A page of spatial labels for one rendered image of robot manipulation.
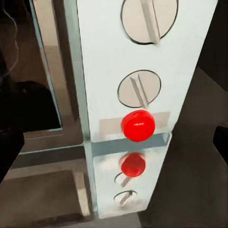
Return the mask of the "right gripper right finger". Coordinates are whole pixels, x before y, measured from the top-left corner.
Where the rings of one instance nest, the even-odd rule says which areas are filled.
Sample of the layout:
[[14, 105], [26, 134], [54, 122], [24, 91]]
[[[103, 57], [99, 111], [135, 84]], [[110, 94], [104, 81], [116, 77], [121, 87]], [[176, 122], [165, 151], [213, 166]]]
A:
[[228, 128], [218, 126], [214, 133], [213, 143], [228, 164]]

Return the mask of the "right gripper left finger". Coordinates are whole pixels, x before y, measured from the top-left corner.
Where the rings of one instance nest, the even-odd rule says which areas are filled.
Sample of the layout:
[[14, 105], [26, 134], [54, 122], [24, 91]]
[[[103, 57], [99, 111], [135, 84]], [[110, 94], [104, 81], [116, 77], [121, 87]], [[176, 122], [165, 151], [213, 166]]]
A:
[[20, 126], [0, 131], [0, 183], [21, 151], [24, 142]]

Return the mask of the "microwave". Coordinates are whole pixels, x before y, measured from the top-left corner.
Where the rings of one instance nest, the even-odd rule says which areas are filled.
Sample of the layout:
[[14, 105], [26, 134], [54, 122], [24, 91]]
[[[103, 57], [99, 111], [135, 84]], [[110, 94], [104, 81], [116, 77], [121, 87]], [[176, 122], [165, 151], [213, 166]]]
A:
[[0, 131], [32, 152], [177, 123], [218, 0], [0, 0]]

